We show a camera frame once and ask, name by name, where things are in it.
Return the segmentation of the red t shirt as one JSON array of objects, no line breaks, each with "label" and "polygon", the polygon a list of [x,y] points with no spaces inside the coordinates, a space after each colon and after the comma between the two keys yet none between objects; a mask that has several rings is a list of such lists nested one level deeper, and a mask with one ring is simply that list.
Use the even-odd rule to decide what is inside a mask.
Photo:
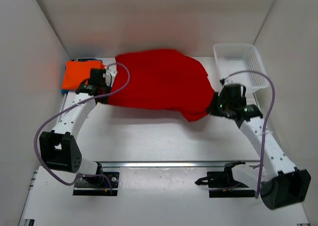
[{"label": "red t shirt", "polygon": [[203,65],[173,49],[116,56],[117,75],[109,105],[179,112],[187,121],[207,115],[215,91]]}]

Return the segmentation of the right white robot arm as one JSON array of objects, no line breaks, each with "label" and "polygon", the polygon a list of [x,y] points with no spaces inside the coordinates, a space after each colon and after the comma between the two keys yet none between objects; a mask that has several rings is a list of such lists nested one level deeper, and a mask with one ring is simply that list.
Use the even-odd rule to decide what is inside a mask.
[{"label": "right white robot arm", "polygon": [[286,156],[261,111],[247,104],[245,92],[241,84],[223,86],[214,94],[208,113],[234,120],[259,155],[260,165],[249,166],[241,160],[226,163],[223,171],[207,174],[209,187],[228,190],[241,183],[258,192],[271,210],[303,202],[311,181],[309,172],[298,169]]}]

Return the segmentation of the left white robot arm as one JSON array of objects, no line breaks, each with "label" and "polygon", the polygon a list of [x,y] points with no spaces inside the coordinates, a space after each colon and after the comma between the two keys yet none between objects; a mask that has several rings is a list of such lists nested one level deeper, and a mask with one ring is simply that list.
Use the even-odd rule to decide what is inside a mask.
[{"label": "left white robot arm", "polygon": [[39,137],[41,158],[50,170],[75,174],[98,174],[97,162],[83,158],[77,145],[77,137],[89,113],[96,106],[91,97],[109,93],[115,75],[106,70],[90,71],[90,78],[83,80],[73,98],[73,108],[66,111],[60,122]]}]

